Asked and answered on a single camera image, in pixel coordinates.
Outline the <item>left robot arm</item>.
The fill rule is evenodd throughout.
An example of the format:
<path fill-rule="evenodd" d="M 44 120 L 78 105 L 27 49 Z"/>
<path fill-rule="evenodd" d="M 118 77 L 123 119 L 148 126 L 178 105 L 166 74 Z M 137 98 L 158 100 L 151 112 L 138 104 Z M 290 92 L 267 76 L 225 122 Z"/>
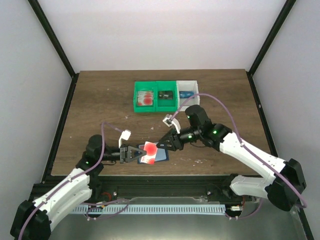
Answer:
<path fill-rule="evenodd" d="M 47 240 L 57 224 L 82 203 L 96 204 L 102 196 L 99 174 L 103 161 L 130 163 L 145 156 L 145 150 L 132 145 L 107 146 L 104 137 L 90 137 L 75 168 L 49 192 L 17 208 L 10 234 L 16 240 Z"/>

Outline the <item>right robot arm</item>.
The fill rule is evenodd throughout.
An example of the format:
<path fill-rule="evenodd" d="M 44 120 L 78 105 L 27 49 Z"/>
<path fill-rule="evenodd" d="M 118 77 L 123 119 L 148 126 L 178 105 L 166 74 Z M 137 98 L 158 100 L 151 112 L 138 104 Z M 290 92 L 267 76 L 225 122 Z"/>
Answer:
<path fill-rule="evenodd" d="M 259 174 L 259 177 L 236 175 L 222 188 L 223 198 L 229 202 L 247 195 L 268 199 L 278 209 L 288 212 L 300 202 L 299 196 L 307 184 L 301 164 L 291 158 L 286 161 L 255 147 L 229 127 L 213 123 L 199 105 L 185 110 L 189 127 L 181 128 L 172 115 L 163 118 L 170 129 L 158 141 L 157 147 L 181 151 L 189 143 L 201 141 L 206 147 L 231 156 Z"/>

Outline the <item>blue leather card holder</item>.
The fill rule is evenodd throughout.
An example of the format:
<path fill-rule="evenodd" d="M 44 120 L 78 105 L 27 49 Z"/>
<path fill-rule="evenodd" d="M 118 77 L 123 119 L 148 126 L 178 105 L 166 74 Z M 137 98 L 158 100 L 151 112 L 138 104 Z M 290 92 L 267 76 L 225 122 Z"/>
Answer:
<path fill-rule="evenodd" d="M 139 144 L 137 145 L 139 149 L 144 148 L 144 144 Z M 155 161 L 154 162 L 163 162 L 163 161 L 169 161 L 169 152 L 166 149 L 158 149 Z M 145 162 L 142 162 L 141 157 L 137 160 L 138 164 L 145 164 Z"/>

